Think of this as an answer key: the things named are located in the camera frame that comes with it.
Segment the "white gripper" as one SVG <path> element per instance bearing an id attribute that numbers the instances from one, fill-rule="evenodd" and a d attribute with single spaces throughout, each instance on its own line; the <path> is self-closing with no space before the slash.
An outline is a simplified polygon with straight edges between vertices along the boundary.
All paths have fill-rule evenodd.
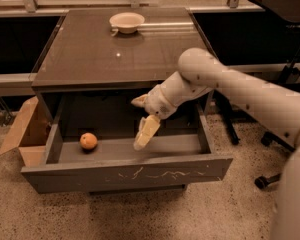
<path id="1" fill-rule="evenodd" d="M 139 123 L 138 133 L 135 137 L 133 147 L 139 151 L 143 149 L 160 127 L 160 120 L 167 119 L 177 108 L 173 106 L 164 96 L 161 87 L 156 85 L 147 94 L 134 98 L 131 104 L 135 107 L 143 108 L 149 114 L 142 117 Z"/>

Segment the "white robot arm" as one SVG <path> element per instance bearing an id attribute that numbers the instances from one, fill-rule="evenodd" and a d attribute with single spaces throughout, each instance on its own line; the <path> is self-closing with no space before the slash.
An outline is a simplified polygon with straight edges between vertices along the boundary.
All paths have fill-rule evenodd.
<path id="1" fill-rule="evenodd" d="M 270 240 L 300 240 L 300 93 L 233 70 L 200 48 L 178 60 L 178 70 L 148 93 L 132 100 L 148 113 L 139 124 L 134 148 L 144 148 L 186 101 L 216 90 L 295 151 L 280 177 Z"/>

